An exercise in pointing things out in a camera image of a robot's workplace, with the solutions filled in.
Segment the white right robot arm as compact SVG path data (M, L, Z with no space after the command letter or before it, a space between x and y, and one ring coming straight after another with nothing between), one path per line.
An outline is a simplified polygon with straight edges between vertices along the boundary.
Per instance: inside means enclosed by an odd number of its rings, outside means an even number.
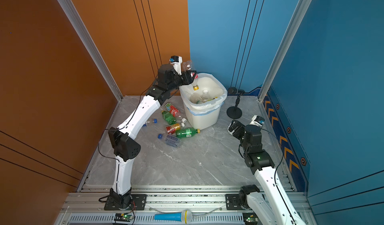
M262 187L262 191L255 185L241 187L241 206L252 210L263 225L304 225L281 185L277 166L263 149L261 130L256 121L243 125L233 120L228 127L228 132L240 141L245 164Z

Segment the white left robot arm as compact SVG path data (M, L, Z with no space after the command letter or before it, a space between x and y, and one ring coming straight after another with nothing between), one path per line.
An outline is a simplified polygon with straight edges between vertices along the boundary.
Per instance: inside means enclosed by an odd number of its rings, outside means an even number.
M144 97L133 113L117 128L107 130L114 149L116 171L105 210L131 208L133 163L141 151L141 145L135 139L145 122L171 97L171 93L181 86L192 84L196 76L195 70L177 72L173 65L163 64L153 84L142 93Z

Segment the bright lime green bottle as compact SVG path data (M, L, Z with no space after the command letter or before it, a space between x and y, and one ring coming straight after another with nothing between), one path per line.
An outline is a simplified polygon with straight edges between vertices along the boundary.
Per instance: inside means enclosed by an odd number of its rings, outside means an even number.
M200 99L200 100L198 100L198 101L196 102L196 104L204 104L204 103L207 103L207 102L209 102L209 101L213 101L213 100L215 100L215 99L217 99L217 97L216 97L216 98L212 98L212 99Z

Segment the clear cola bottle yellow cap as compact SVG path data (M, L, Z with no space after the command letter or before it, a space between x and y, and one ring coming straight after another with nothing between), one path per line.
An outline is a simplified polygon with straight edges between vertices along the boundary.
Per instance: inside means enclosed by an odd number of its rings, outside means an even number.
M197 71L191 60L182 63L182 71L187 78L186 84L192 85L194 91L199 90Z

